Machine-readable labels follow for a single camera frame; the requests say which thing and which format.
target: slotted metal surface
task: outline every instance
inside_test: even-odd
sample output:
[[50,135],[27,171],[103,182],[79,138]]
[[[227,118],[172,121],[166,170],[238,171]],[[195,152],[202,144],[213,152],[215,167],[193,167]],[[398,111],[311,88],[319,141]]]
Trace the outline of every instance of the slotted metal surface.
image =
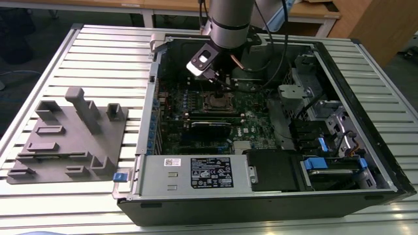
[[[197,34],[197,31],[140,29],[86,25],[72,30],[52,59],[39,87],[12,123],[2,144],[0,234],[51,231],[64,234],[414,234],[418,230],[418,196],[391,205],[374,206],[343,218],[221,224],[207,226],[138,227],[122,213],[112,198],[114,182],[10,185],[14,167],[30,131],[36,123],[34,109],[40,100],[68,105],[64,91],[82,86],[96,105],[120,103],[130,108],[119,168],[134,166],[135,145],[150,73],[150,36],[154,32]],[[317,41],[309,37],[291,37]],[[390,80],[361,46],[345,39],[323,39],[334,61],[370,115],[397,160],[418,186],[418,122]],[[119,184],[120,192],[130,183]]]

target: gray plastic part holder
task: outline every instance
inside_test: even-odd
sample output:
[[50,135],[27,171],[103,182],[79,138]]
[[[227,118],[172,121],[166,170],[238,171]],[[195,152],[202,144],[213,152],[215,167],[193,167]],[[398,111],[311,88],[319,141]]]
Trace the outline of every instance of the gray plastic part holder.
[[79,87],[68,88],[66,99],[74,107],[42,101],[36,108],[40,119],[8,173],[10,184],[112,180],[128,109],[96,107]]

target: blue latch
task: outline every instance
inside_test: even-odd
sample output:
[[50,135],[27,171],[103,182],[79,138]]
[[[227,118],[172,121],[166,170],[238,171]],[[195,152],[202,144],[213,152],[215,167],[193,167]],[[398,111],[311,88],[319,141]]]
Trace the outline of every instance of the blue latch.
[[359,163],[359,166],[361,166],[361,169],[366,169],[367,168],[367,162],[366,162],[366,159],[365,158],[361,158],[358,160],[358,163]]
[[309,158],[303,161],[303,163],[306,170],[329,168],[325,158]]
[[115,173],[114,174],[114,182],[115,183],[128,182],[128,174],[127,173]]
[[319,144],[321,144],[321,147],[322,147],[322,151],[327,152],[329,151],[329,147],[327,147],[325,138],[318,138],[318,140],[319,140]]

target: power supply label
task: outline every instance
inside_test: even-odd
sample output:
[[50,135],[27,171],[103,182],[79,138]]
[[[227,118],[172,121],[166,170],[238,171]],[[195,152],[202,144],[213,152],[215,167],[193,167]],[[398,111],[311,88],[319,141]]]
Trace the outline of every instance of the power supply label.
[[194,188],[233,188],[230,158],[193,158],[191,186]]

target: green circuit board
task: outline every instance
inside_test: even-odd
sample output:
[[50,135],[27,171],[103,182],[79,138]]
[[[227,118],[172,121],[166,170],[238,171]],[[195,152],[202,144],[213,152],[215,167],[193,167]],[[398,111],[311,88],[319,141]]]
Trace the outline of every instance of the green circuit board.
[[[239,83],[250,89],[251,83]],[[164,113],[162,115],[163,154],[235,154],[234,142],[250,141],[251,148],[277,148],[274,128],[269,118],[266,93],[221,94],[183,90],[178,87],[164,92]],[[202,141],[187,138],[187,128],[197,122],[230,123],[231,131],[222,140]]]

